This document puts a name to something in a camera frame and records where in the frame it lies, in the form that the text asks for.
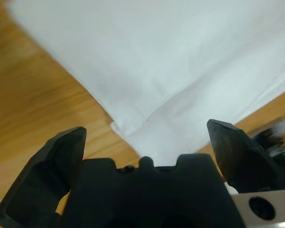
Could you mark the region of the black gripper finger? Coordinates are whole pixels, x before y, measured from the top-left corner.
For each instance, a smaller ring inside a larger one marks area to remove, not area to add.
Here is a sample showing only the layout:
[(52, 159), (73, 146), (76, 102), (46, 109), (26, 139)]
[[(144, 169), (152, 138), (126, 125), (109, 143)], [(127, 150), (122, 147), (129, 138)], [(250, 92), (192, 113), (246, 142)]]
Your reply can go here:
[(243, 130), (214, 119), (207, 128), (218, 167), (231, 187), (239, 193), (279, 189), (277, 166)]
[(84, 155), (86, 128), (58, 133), (33, 155), (0, 203), (3, 228), (56, 228), (60, 200), (76, 179)]

